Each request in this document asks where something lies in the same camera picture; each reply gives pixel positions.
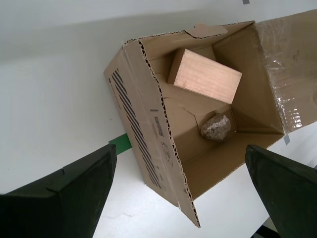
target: wooden block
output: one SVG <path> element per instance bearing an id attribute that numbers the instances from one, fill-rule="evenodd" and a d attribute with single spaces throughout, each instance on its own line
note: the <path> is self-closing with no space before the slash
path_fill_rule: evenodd
<path id="1" fill-rule="evenodd" d="M 231 104 L 242 73 L 187 49 L 176 52 L 168 83 Z"/>

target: green tape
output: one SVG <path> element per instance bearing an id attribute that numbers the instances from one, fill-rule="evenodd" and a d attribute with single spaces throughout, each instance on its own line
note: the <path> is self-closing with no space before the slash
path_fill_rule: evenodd
<path id="1" fill-rule="evenodd" d="M 127 134 L 121 135 L 116 139 L 109 141 L 109 144 L 115 144 L 117 155 L 132 147 Z"/>

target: black printed stripes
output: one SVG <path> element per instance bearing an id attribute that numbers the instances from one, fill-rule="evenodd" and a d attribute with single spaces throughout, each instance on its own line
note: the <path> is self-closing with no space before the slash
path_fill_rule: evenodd
<path id="1" fill-rule="evenodd" d="M 138 146 L 139 146 L 139 149 L 142 153 L 142 158 L 145 162 L 145 166 L 149 172 L 150 179 L 153 182 L 153 184 L 155 184 L 156 186 L 161 188 L 159 181 L 158 181 L 159 178 L 156 174 L 155 167 L 152 163 L 152 158 L 150 156 L 148 147 L 145 143 L 144 136 L 141 132 L 140 125 L 136 119 L 135 113 L 132 109 L 132 104 L 128 98 L 127 91 L 123 85 L 122 78 L 118 72 L 119 72 L 118 69 L 115 70 L 111 76 L 112 76 L 113 81 L 115 82 L 115 87 L 116 87 L 117 91 L 119 92 L 119 98 L 122 101 L 123 108 L 127 114 L 127 118 L 130 121 L 131 128 L 134 132 L 135 139 L 138 142 Z"/>

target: speckled stone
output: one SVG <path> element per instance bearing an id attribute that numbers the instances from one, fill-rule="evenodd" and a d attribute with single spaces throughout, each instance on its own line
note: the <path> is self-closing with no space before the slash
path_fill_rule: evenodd
<path id="1" fill-rule="evenodd" d="M 223 141 L 231 129 L 231 124 L 226 115 L 217 114 L 201 128 L 201 134 L 209 140 Z"/>

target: cardboard box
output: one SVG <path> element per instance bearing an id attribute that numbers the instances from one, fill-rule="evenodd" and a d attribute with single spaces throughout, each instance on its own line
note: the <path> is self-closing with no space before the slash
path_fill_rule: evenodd
<path id="1" fill-rule="evenodd" d="M 272 145 L 317 120 L 317 11 L 128 41 L 105 70 L 145 183 L 196 225 L 194 200 L 244 163 L 246 146 Z M 167 84 L 187 48 L 242 73 L 232 105 Z M 199 127 L 217 112 L 224 143 Z"/>

